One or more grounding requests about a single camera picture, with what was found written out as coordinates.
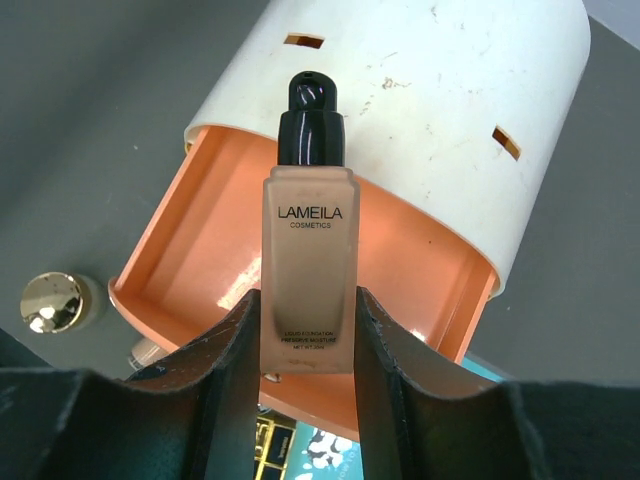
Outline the foundation bottle black pump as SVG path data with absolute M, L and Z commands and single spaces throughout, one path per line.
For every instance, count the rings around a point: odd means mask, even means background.
M 262 373 L 352 372 L 360 186 L 345 165 L 337 87 L 322 73 L 289 83 L 262 205 Z

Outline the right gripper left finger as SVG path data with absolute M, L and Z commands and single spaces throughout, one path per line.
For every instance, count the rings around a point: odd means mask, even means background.
M 87 369 L 1 372 L 5 479 L 249 479 L 260 294 L 124 381 Z

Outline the orange top drawer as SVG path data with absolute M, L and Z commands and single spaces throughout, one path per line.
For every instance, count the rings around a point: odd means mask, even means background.
M 259 285 L 262 185 L 272 139 L 203 129 L 131 254 L 110 282 L 116 309 L 174 351 Z M 435 220 L 361 185 L 358 283 L 407 331 L 460 362 L 496 282 L 489 262 Z

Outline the white drawer organizer shell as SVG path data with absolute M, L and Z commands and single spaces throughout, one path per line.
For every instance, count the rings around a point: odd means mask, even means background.
M 272 1 L 184 139 L 275 138 L 291 78 L 324 73 L 347 166 L 474 247 L 501 293 L 590 45 L 580 1 Z

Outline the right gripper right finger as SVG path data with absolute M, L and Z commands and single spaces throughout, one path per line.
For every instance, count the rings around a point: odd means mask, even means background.
M 357 292 L 354 381 L 368 479 L 635 479 L 637 386 L 494 382 Z

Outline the gold black eyeshadow palette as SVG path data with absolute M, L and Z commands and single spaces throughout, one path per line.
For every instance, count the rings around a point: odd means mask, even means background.
M 258 413 L 254 454 L 256 480 L 281 480 L 285 472 L 295 438 L 297 422 L 290 417 L 269 410 Z

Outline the peach concealer tube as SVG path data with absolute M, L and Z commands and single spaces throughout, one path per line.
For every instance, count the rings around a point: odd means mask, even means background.
M 149 340 L 142 338 L 138 341 L 128 356 L 128 363 L 134 371 L 139 371 L 166 357 L 168 352 Z

